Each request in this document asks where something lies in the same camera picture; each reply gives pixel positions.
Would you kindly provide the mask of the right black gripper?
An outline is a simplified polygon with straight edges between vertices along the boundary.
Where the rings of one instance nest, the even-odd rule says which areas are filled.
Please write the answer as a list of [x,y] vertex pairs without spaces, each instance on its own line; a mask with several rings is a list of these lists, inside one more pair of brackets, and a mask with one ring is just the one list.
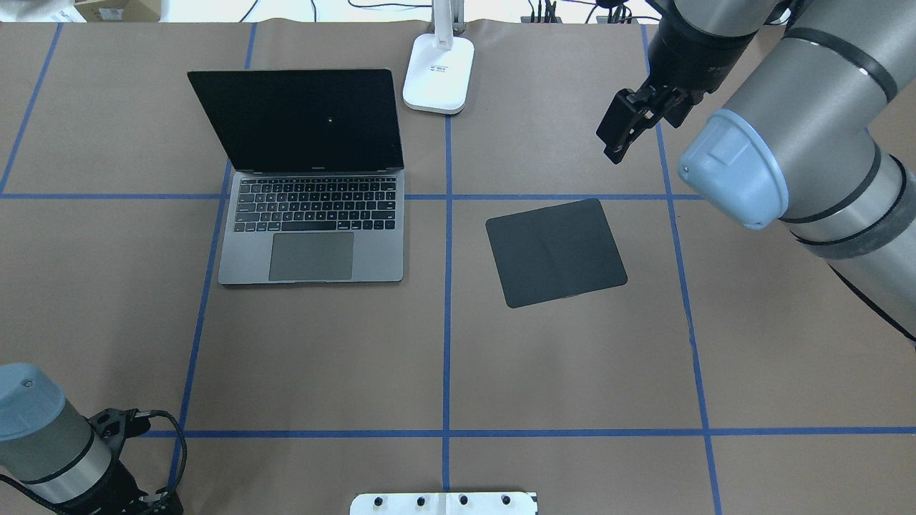
[[605,156],[618,165],[644,131],[661,119],[675,129],[680,128],[704,97],[704,90],[658,85],[650,78],[637,91],[622,89],[616,92],[596,130],[596,137],[605,145]]

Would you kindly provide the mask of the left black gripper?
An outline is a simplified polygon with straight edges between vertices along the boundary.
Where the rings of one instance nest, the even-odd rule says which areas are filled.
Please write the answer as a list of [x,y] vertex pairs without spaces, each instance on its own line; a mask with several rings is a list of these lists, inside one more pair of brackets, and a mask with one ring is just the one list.
[[107,483],[108,514],[184,514],[176,490],[163,488],[154,494],[140,490],[134,476],[115,474]]

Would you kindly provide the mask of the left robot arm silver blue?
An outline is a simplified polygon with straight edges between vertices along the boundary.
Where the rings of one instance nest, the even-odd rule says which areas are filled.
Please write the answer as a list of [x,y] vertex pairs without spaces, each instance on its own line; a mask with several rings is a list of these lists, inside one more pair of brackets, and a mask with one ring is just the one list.
[[177,484],[150,494],[120,456],[167,411],[106,408],[82,416],[32,364],[1,368],[2,481],[56,514],[181,514]]

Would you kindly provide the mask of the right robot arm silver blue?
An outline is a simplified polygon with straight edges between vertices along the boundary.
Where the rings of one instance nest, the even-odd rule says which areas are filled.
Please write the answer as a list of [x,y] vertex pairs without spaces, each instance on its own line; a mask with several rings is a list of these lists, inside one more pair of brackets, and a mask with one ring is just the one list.
[[[778,1],[654,1],[648,77],[596,130],[623,160],[661,119],[715,92]],[[789,1],[783,37],[678,159],[678,176],[750,230],[782,222],[914,339],[914,172],[868,124],[914,79],[912,1]]]

